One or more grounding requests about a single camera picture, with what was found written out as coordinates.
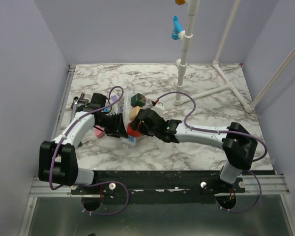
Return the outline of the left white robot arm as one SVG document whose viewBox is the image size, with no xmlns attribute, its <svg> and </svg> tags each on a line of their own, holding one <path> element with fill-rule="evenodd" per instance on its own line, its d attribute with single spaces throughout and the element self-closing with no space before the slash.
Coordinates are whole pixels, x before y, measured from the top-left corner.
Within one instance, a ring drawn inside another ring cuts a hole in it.
<svg viewBox="0 0 295 236">
<path fill-rule="evenodd" d="M 107 100 L 106 96 L 94 93 L 88 104 L 77 109 L 74 119 L 59 136 L 40 145 L 38 177 L 48 182 L 52 190 L 64 185 L 82 185 L 88 194 L 98 191 L 95 171 L 78 167 L 76 148 L 95 126 L 104 128 L 107 136 L 128 138 L 122 114 L 107 115 L 103 112 L 110 106 Z"/>
</svg>

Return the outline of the dark green cube adapter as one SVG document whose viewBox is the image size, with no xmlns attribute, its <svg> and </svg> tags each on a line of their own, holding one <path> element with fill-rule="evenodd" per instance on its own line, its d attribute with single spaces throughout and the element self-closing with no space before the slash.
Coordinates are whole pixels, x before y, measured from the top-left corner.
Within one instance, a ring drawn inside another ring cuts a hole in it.
<svg viewBox="0 0 295 236">
<path fill-rule="evenodd" d="M 140 93 L 137 93 L 131 97 L 130 105 L 131 107 L 143 107 L 146 104 L 146 97 Z"/>
</svg>

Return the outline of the beige cube plug adapter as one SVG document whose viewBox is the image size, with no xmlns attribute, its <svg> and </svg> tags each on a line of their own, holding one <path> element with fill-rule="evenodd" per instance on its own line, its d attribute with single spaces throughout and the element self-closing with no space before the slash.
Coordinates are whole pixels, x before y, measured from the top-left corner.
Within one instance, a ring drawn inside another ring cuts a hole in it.
<svg viewBox="0 0 295 236">
<path fill-rule="evenodd" d="M 136 116 L 138 115 L 139 111 L 141 110 L 141 107 L 139 106 L 136 106 L 136 107 L 133 107 L 130 111 L 129 111 L 129 119 L 131 121 L 133 121 Z"/>
</svg>

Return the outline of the red cube plug adapter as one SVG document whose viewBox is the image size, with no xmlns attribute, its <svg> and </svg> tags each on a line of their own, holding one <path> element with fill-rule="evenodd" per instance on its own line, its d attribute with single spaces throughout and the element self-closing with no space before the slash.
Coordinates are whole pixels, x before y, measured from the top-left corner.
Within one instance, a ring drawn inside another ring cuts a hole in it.
<svg viewBox="0 0 295 236">
<path fill-rule="evenodd" d="M 127 134 L 129 136 L 132 136 L 132 137 L 135 137 L 135 138 L 140 137 L 142 134 L 138 130 L 132 129 L 131 126 L 130 126 L 130 124 L 131 123 L 128 123 L 128 125 L 127 125 Z"/>
</svg>

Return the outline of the pink triangular socket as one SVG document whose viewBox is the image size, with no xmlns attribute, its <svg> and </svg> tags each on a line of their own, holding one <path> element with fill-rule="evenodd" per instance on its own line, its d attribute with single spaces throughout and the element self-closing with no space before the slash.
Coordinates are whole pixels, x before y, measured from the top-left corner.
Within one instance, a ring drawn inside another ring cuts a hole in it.
<svg viewBox="0 0 295 236">
<path fill-rule="evenodd" d="M 94 133 L 97 138 L 102 138 L 105 135 L 105 129 L 101 126 L 96 125 L 94 127 Z"/>
</svg>

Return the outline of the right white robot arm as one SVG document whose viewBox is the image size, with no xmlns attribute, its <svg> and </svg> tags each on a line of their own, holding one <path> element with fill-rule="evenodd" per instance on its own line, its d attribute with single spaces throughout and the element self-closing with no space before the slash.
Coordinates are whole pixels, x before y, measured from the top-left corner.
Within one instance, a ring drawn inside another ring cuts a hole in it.
<svg viewBox="0 0 295 236">
<path fill-rule="evenodd" d="M 141 109 L 128 127 L 166 143 L 196 143 L 223 150 L 228 161 L 216 181 L 217 189 L 223 193 L 233 189 L 242 171 L 250 170 L 258 145 L 239 123 L 232 122 L 227 127 L 216 128 L 186 125 L 181 120 L 164 120 L 150 108 Z"/>
</svg>

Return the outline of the purple power strip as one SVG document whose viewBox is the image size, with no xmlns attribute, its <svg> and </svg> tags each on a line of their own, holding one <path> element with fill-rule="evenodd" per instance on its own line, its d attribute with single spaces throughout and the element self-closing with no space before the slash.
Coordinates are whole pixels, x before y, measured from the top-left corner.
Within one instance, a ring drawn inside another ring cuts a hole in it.
<svg viewBox="0 0 295 236">
<path fill-rule="evenodd" d="M 119 102 L 120 102 L 120 97 L 118 97 L 117 95 L 112 95 L 111 96 L 111 101 L 112 101 L 112 108 L 114 109 L 119 109 Z"/>
</svg>

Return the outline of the white power strip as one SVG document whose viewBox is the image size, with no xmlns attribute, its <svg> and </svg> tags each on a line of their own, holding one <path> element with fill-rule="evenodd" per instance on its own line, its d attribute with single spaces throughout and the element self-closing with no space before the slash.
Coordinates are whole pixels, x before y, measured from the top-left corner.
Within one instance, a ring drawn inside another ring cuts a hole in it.
<svg viewBox="0 0 295 236">
<path fill-rule="evenodd" d="M 122 110 L 122 115 L 123 115 L 123 123 L 124 127 L 127 131 L 127 126 L 131 122 L 129 118 L 129 113 L 130 110 L 132 109 L 131 106 L 131 97 L 134 96 L 134 90 L 132 87 L 129 87 L 126 92 L 124 93 L 124 101 L 123 101 L 123 110 Z M 121 143 L 124 148 L 131 148 L 135 147 L 137 143 L 137 138 L 131 135 L 128 135 L 128 138 L 121 138 Z"/>
</svg>

